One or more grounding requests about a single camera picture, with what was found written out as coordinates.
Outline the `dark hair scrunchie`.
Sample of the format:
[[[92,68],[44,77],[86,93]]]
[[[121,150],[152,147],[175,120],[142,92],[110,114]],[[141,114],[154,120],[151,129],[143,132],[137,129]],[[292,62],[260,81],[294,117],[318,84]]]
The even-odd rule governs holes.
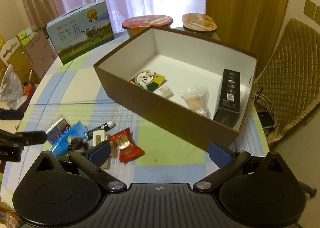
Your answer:
[[[75,137],[71,140],[70,145],[67,149],[67,154],[69,155],[71,152],[76,150],[84,150],[88,151],[90,149],[90,144],[85,142],[81,137]]]

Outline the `dark green small tube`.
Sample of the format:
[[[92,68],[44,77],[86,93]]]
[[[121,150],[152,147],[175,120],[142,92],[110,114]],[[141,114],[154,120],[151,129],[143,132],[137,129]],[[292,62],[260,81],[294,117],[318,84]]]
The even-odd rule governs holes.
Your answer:
[[[93,138],[93,132],[95,131],[99,131],[99,130],[104,130],[104,132],[111,130],[112,128],[114,128],[116,126],[116,124],[114,123],[114,121],[109,121],[106,122],[92,130],[89,130],[85,133],[85,138],[87,141],[90,141]]]

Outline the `white hair claw clip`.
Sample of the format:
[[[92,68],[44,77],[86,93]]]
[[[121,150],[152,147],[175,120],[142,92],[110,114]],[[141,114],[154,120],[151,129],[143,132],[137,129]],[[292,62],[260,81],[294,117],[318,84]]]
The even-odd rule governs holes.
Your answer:
[[[109,169],[111,159],[117,156],[116,144],[106,134],[102,134],[102,131],[95,131],[93,134],[94,151],[91,159],[101,169]]]

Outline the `blue hand cream tube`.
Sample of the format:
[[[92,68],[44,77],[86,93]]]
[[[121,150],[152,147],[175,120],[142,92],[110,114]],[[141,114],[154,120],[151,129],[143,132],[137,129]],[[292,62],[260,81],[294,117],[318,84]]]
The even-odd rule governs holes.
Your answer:
[[[64,156],[67,154],[68,146],[71,144],[71,140],[80,137],[85,138],[85,132],[87,128],[78,121],[72,127],[67,127],[66,130],[62,130],[54,139],[51,141],[52,148],[51,152],[55,156]]]

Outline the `blue tissue packet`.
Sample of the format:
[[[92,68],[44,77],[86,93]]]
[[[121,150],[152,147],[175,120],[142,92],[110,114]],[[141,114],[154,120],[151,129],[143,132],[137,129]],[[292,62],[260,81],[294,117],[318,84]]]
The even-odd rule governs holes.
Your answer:
[[[56,143],[71,128],[70,124],[64,117],[58,117],[46,129],[47,140],[50,143]]]

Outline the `red snack packet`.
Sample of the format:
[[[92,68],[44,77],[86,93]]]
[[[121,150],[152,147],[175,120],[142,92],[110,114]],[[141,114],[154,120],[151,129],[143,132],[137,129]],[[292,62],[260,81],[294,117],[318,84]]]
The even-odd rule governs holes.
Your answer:
[[[119,161],[121,163],[134,160],[144,155],[144,151],[132,141],[130,128],[111,135],[110,140],[116,143],[119,148]]]

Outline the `black product box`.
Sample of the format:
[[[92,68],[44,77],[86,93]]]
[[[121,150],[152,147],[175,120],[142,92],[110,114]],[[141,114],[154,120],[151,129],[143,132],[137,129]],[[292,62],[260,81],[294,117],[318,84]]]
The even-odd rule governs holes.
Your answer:
[[[240,115],[240,73],[224,69],[213,120],[233,128]]]

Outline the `cotton swab bag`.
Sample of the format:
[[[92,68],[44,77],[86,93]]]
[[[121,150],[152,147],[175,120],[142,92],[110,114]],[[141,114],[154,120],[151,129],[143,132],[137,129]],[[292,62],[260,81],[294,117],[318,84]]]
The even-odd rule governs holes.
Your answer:
[[[210,116],[208,108],[209,92],[206,87],[201,86],[183,90],[180,94],[181,98],[191,111],[207,118]]]

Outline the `white pill bottle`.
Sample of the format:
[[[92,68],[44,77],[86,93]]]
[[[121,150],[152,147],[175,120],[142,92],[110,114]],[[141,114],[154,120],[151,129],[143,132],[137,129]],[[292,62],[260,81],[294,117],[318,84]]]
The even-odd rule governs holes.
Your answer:
[[[173,96],[172,90],[167,86],[161,86],[153,93],[163,98],[170,98]]]

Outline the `checkered tablecloth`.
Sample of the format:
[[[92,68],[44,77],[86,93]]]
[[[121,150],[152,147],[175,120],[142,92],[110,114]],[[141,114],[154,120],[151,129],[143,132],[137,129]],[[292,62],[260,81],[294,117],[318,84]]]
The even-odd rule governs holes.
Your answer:
[[[217,170],[208,150],[182,140],[113,101],[96,74],[94,64],[128,39],[117,37],[67,64],[56,60],[33,95],[19,131],[45,131],[58,117],[64,117],[70,125],[80,121],[89,130],[114,121],[116,126],[108,135],[130,128],[133,142],[144,155],[127,163],[121,163],[118,157],[112,158],[109,174],[127,185],[193,185]],[[266,137],[250,98],[240,134],[228,147],[245,150],[253,156],[265,156],[268,152]]]

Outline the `brown cardboard boxes pile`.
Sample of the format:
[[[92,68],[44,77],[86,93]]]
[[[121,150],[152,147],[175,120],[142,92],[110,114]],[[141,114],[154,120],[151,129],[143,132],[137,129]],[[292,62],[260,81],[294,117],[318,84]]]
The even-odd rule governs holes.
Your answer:
[[[57,53],[45,29],[27,28],[8,41],[1,38],[1,72],[9,65],[25,84],[39,84],[57,59]]]

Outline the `green milk carton box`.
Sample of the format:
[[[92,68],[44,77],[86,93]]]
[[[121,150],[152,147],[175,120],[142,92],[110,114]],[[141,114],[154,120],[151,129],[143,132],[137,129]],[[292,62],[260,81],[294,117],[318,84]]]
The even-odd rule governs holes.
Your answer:
[[[46,30],[63,64],[114,39],[107,5],[102,0],[50,21]]]

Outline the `orange lid noodle bowl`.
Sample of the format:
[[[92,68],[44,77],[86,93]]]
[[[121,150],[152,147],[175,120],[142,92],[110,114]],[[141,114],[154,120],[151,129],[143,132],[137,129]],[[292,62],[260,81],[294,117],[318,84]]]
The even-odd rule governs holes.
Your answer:
[[[182,16],[183,28],[187,32],[196,33],[209,38],[216,36],[217,25],[214,20],[201,13],[188,13]]]

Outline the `red lid noodle bowl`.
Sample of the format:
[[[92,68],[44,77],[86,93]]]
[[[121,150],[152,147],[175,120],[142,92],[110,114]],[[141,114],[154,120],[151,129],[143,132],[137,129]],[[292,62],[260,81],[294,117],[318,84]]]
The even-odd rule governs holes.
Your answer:
[[[172,17],[167,15],[135,16],[125,20],[122,23],[122,28],[127,31],[130,37],[132,37],[149,26],[170,28],[173,22]]]

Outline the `wall power socket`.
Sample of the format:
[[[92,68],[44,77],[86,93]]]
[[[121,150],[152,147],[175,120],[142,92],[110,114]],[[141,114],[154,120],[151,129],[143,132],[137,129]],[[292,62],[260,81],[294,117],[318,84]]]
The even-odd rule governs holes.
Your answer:
[[[305,16],[315,21],[315,23],[319,24],[319,11],[320,8],[317,4],[313,3],[311,0],[305,0],[303,13]]]

